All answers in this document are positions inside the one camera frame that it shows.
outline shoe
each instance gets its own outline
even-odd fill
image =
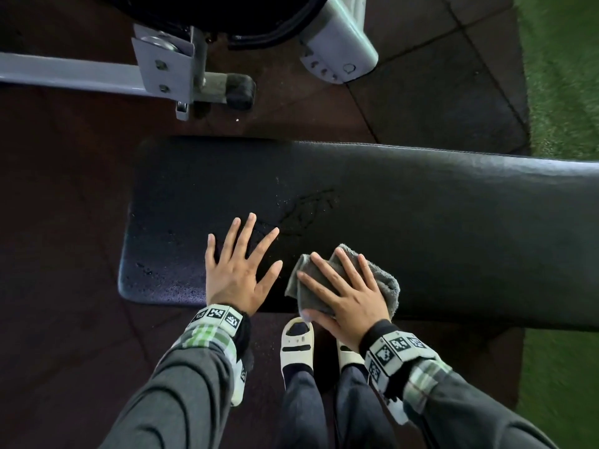
[[[337,341],[337,358],[339,359],[339,372],[348,364],[362,364],[364,365],[364,358],[351,350],[347,345],[342,344],[339,340]]]
[[[291,319],[285,325],[281,335],[281,373],[285,379],[287,369],[288,378],[293,370],[313,370],[314,364],[314,327],[312,323],[305,323],[301,317]]]

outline hand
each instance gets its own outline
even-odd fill
[[[306,273],[298,271],[298,279],[333,309],[335,318],[314,309],[304,310],[303,315],[320,324],[336,339],[359,353],[364,334],[378,321],[389,320],[389,311],[366,258],[362,254],[358,256],[358,263],[364,275],[362,279],[343,249],[337,248],[335,253],[352,282],[351,286],[316,252],[312,252],[310,258],[330,280],[340,296]]]
[[[255,223],[256,215],[251,212],[234,246],[241,220],[238,217],[233,219],[218,264],[214,260],[216,240],[213,234],[208,235],[206,248],[206,303],[208,305],[230,304],[252,316],[266,299],[266,295],[281,272],[283,262],[281,260],[274,262],[259,283],[256,283],[256,270],[266,250],[279,234],[279,229],[275,228],[267,234],[246,260],[247,243]]]

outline forearm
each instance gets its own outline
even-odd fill
[[[221,317],[209,317],[211,308],[213,314],[223,311]],[[234,328],[225,321],[230,315],[241,317]],[[101,447],[218,447],[233,395],[238,401],[243,395],[243,383],[236,390],[238,348],[243,351],[249,340],[249,326],[241,337],[237,331],[243,318],[228,306],[200,311],[126,404]]]
[[[413,334],[397,331],[390,323],[379,324],[378,331],[375,327],[365,336],[361,351],[367,359],[367,367],[375,371],[374,363],[381,370],[381,375],[385,375],[385,366],[377,353],[382,343],[392,350],[393,355],[407,360],[388,380],[384,378],[375,387],[390,406],[398,403],[393,400],[402,400],[403,410],[410,421],[422,430],[430,447],[556,447],[526,419],[468,384]],[[396,345],[393,346],[392,341],[399,337],[402,340],[400,343],[393,342]],[[410,359],[415,348],[429,359]]]

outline towel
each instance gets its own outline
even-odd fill
[[[348,248],[345,244],[340,244],[339,247],[345,251],[348,255],[349,259],[352,261],[353,265],[356,268],[356,271],[362,274],[362,268],[358,263],[358,254]],[[351,284],[348,275],[343,269],[343,265],[341,264],[341,260],[333,253],[328,262],[333,269],[343,277],[348,284]],[[383,271],[375,264],[368,262],[370,266],[370,270],[373,272],[374,278],[377,282],[378,289],[383,294],[385,298],[385,302],[387,303],[387,309],[389,310],[389,317],[393,317],[395,311],[397,310],[397,305],[399,302],[400,295],[400,285],[397,283],[395,277],[389,274],[386,271]],[[330,289],[334,294],[338,294],[338,291],[335,287],[329,282],[329,280],[320,272],[318,267],[312,262],[310,256],[307,254],[302,254],[296,263],[294,270],[291,273],[291,277],[289,278],[289,282],[287,284],[287,288],[285,289],[285,296],[293,297],[298,300],[298,309],[301,312],[304,309],[316,309],[324,314],[334,316],[335,313],[333,309],[329,307],[329,305],[325,304],[320,298],[312,293],[303,283],[301,283],[297,279],[297,271],[303,271],[310,277],[317,280],[319,283],[326,286],[326,288]]]

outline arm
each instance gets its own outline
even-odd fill
[[[216,240],[208,236],[206,301],[158,363],[150,380],[125,405],[102,449],[217,448],[231,406],[243,398],[244,354],[250,340],[250,316],[260,307],[283,262],[274,263],[256,282],[274,229],[246,259],[256,215],[250,214],[235,243],[240,220],[226,236],[218,264]]]
[[[358,257],[360,275],[343,250],[336,254],[351,285],[318,254],[313,253],[311,259],[339,296],[306,274],[298,274],[333,309],[335,318],[315,310],[304,311],[305,317],[363,356],[373,387],[394,417],[407,415],[429,447],[556,447],[526,419],[468,384],[414,334],[391,323],[363,255]]]

